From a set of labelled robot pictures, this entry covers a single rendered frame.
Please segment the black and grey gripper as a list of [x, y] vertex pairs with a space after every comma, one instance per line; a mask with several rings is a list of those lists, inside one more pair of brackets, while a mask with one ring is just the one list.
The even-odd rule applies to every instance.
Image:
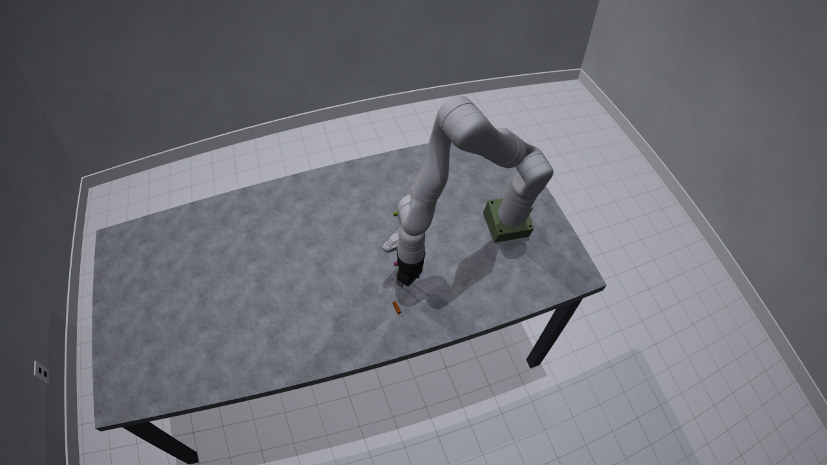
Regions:
[[423, 271], [424, 258], [426, 254], [425, 247], [416, 253], [407, 253], [407, 251], [402, 250], [401, 246], [399, 246], [399, 229], [397, 229], [395, 233], [390, 236], [389, 240], [384, 243], [383, 251], [386, 253], [390, 253], [390, 251], [397, 251], [397, 265], [399, 270], [395, 275], [396, 284], [398, 286], [410, 286]]

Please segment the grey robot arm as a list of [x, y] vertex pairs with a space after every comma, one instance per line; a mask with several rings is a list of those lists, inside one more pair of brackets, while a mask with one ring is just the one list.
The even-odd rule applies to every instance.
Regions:
[[535, 145], [525, 143], [511, 130], [498, 130], [466, 96], [454, 96], [443, 103], [410, 195], [401, 198], [397, 205], [402, 250], [416, 253], [424, 247], [425, 231], [431, 225], [436, 202], [447, 183], [451, 142], [500, 167], [517, 168], [519, 174], [513, 177], [498, 216], [509, 227], [517, 227], [528, 220], [536, 198], [549, 183], [554, 170]]

